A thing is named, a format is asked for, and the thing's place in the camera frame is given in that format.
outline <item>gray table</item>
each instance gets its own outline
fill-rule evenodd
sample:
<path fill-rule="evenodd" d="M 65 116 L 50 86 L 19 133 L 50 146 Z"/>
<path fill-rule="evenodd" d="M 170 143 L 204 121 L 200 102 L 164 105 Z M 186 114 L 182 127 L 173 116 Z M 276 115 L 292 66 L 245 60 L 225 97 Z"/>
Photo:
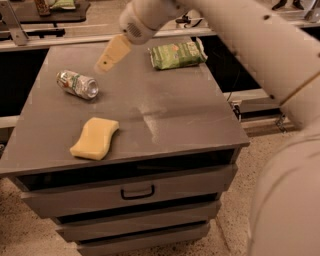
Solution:
<path fill-rule="evenodd" d="M 156 71 L 148 47 L 135 46 L 105 75 L 93 66 L 105 44 L 52 47 L 0 161 L 22 199 L 51 218 L 83 255 L 198 239 L 208 232 L 248 138 L 205 64 Z M 98 97 L 62 91 L 58 71 L 93 76 Z M 118 120 L 101 161 L 69 148 L 91 117 Z"/>

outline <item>aluminum can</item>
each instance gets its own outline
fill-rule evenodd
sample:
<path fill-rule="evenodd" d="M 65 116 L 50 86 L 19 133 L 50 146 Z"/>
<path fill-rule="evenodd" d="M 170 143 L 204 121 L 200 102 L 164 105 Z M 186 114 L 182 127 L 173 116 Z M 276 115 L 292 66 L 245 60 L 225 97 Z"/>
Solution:
<path fill-rule="evenodd" d="M 86 100 L 93 99 L 99 92 L 98 83 L 94 78 L 70 70 L 60 71 L 57 74 L 57 83 L 66 92 Z"/>

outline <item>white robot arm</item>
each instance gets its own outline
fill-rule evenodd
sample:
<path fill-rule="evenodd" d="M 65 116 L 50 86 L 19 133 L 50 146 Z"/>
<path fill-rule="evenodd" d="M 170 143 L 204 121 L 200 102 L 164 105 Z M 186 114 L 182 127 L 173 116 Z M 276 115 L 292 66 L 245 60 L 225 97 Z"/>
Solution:
<path fill-rule="evenodd" d="M 132 0 L 120 25 L 142 44 L 190 9 L 301 129 L 257 182 L 248 255 L 320 255 L 320 43 L 254 0 Z"/>

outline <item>snack bag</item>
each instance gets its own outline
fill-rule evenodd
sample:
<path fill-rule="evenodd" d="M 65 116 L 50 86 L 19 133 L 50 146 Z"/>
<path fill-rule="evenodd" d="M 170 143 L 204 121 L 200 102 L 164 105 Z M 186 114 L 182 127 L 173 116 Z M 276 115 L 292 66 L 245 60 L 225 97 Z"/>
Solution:
<path fill-rule="evenodd" d="M 195 66 L 208 58 L 198 38 L 196 42 L 161 45 L 149 51 L 152 66 L 158 70 Z"/>
<path fill-rule="evenodd" d="M 51 10 L 74 10 L 76 6 L 74 0 L 56 0 L 50 5 Z"/>

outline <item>drawer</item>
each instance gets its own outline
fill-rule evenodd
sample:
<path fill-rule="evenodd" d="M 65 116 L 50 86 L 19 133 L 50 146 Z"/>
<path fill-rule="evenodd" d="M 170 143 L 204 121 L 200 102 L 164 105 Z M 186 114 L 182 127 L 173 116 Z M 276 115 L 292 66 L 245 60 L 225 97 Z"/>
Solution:
<path fill-rule="evenodd" d="M 61 225 L 57 232 L 67 241 L 117 236 L 198 221 L 208 222 L 220 209 L 220 201 L 123 214 Z"/>
<path fill-rule="evenodd" d="M 104 256 L 169 243 L 200 239 L 208 234 L 209 223 L 194 224 L 151 233 L 99 240 L 78 246 L 83 256 Z"/>
<path fill-rule="evenodd" d="M 235 149 L 202 153 L 189 152 L 183 155 L 106 165 L 100 165 L 101 162 L 98 161 L 92 162 L 93 166 L 78 166 L 75 169 L 44 171 L 43 173 L 17 176 L 15 179 L 18 182 L 15 183 L 22 191 L 28 192 L 94 182 L 138 178 L 165 172 L 228 165 L 234 163 L 238 152 L 239 150 Z"/>
<path fill-rule="evenodd" d="M 60 217 L 140 205 L 228 189 L 236 165 L 206 167 L 25 192 L 22 200 L 40 217 Z"/>

